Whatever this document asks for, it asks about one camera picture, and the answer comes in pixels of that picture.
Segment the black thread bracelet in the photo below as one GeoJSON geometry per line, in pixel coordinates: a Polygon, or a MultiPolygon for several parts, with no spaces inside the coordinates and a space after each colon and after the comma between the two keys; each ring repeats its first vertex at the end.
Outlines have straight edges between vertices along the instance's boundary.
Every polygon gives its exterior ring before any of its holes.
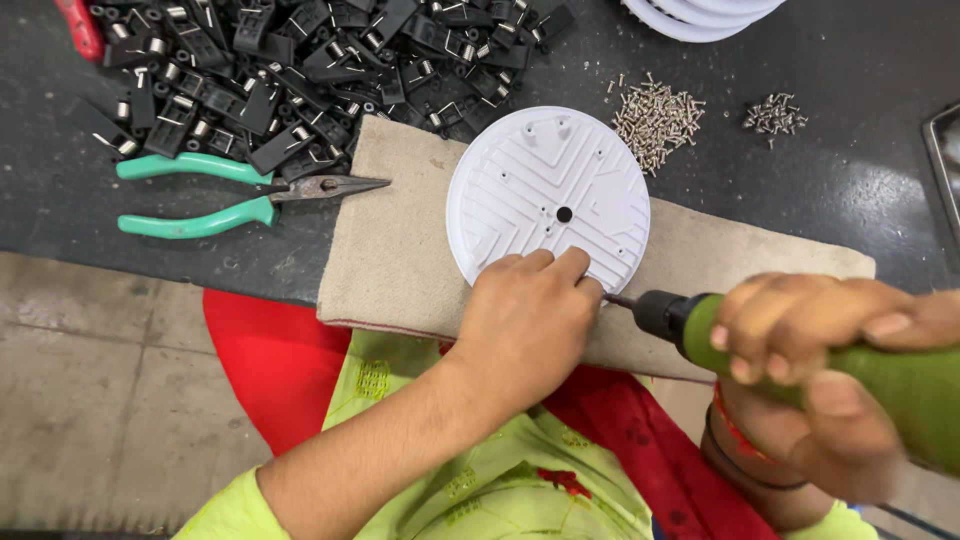
{"type": "Polygon", "coordinates": [[[796,491],[810,483],[809,480],[803,480],[803,481],[799,481],[797,483],[792,483],[789,485],[777,485],[774,483],[763,481],[761,479],[755,479],[754,477],[748,475],[746,471],[741,469],[739,465],[734,463],[733,460],[730,459],[730,457],[726,455],[723,450],[720,449],[720,443],[717,442],[716,435],[713,434],[713,426],[710,424],[710,407],[709,406],[707,407],[707,438],[710,440],[710,445],[713,447],[713,449],[718,454],[720,454],[720,458],[724,460],[724,463],[726,463],[727,465],[730,465],[730,468],[734,469],[737,473],[740,474],[740,476],[755,483],[760,487],[763,487],[766,489],[774,489],[777,491],[796,491]]]}

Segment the red embroidery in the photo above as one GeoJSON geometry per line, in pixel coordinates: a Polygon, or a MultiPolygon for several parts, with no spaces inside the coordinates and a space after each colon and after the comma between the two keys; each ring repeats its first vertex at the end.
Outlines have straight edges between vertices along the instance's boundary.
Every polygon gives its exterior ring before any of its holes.
{"type": "Polygon", "coordinates": [[[548,469],[537,469],[537,476],[548,482],[553,482],[553,486],[561,485],[570,495],[583,495],[588,499],[593,499],[590,492],[584,485],[577,481],[577,474],[572,471],[550,471],[548,469]]]}

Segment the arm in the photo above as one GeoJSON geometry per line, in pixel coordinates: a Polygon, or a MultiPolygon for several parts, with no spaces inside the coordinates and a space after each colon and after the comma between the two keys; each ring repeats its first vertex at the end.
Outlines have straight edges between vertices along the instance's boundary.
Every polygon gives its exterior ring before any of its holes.
{"type": "Polygon", "coordinates": [[[258,471],[295,540],[352,538],[392,497],[555,390],[579,361],[603,287],[586,252],[507,256],[477,278],[460,339],[395,394],[258,471]]]}
{"type": "Polygon", "coordinates": [[[711,342],[732,355],[732,379],[720,380],[724,408],[775,462],[739,452],[715,405],[708,428],[719,452],[706,432],[701,450],[777,531],[819,523],[835,499],[880,503],[894,494],[905,458],[892,422],[859,382],[824,369],[829,348],[859,340],[905,351],[954,344],[960,296],[915,297],[874,280],[764,274],[731,291],[717,311],[711,342]],[[799,385],[804,410],[756,393],[751,385],[764,377],[799,385]],[[809,484],[794,490],[762,485],[804,480],[809,484]]]}

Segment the dark table surface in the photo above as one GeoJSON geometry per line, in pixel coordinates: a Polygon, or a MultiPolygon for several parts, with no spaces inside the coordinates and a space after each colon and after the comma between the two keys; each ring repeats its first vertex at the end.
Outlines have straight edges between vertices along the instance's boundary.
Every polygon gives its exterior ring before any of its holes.
{"type": "MultiPolygon", "coordinates": [[[[909,291],[960,286],[922,123],[960,100],[956,0],[792,0],[717,43],[662,37],[614,0],[568,0],[576,28],[536,60],[520,107],[559,105],[604,121],[607,83],[652,71],[708,102],[697,145],[671,155],[650,194],[780,233],[854,248],[909,291]],[[794,93],[796,136],[740,129],[745,104],[794,93]]],[[[74,94],[112,107],[120,85],[74,50],[53,2],[0,11],[0,250],[251,296],[315,304],[336,205],[290,204],[279,224],[197,240],[120,233],[116,216],[190,217],[251,197],[186,175],[115,179],[108,154],[62,117],[74,94]]]]}

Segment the fingernail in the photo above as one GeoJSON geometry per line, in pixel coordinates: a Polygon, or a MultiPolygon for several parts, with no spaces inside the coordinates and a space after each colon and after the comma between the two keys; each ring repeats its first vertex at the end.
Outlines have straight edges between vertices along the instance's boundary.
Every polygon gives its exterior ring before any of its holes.
{"type": "Polygon", "coordinates": [[[713,327],[713,330],[710,331],[710,345],[717,351],[726,351],[728,335],[730,335],[730,332],[727,330],[727,327],[713,327]]]}
{"type": "Polygon", "coordinates": [[[783,384],[790,378],[790,362],[783,356],[773,353],[767,358],[767,375],[773,382],[783,384]]]}
{"type": "Polygon", "coordinates": [[[823,370],[810,380],[806,398],[813,409],[826,416],[856,416],[863,412],[863,400],[853,377],[823,370]]]}
{"type": "Polygon", "coordinates": [[[730,375],[740,384],[750,384],[750,363],[740,356],[730,359],[730,375]]]}
{"type": "Polygon", "coordinates": [[[880,338],[898,331],[904,331],[913,324],[910,317],[903,313],[891,313],[883,315],[863,326],[863,332],[868,337],[880,338]]]}

